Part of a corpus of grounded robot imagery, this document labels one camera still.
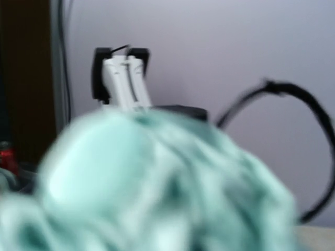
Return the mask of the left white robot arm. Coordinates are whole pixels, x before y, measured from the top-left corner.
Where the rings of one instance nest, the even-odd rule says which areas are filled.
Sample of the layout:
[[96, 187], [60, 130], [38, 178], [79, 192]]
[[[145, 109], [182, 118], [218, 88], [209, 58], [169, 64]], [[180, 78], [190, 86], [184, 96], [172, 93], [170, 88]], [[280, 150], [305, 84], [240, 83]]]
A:
[[123, 110], [159, 109], [207, 121], [208, 111], [203, 108], [152, 104], [146, 86], [149, 59], [148, 48], [133, 48], [129, 45], [116, 49], [96, 48], [91, 70], [93, 99], [102, 105]]

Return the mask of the mint green folding umbrella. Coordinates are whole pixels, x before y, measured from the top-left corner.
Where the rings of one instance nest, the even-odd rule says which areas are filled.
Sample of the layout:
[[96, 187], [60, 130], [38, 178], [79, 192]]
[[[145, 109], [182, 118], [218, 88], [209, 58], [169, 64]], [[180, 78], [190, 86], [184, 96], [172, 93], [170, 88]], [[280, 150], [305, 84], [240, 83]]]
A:
[[98, 110], [1, 198], [1, 250], [300, 250], [295, 199], [209, 123]]

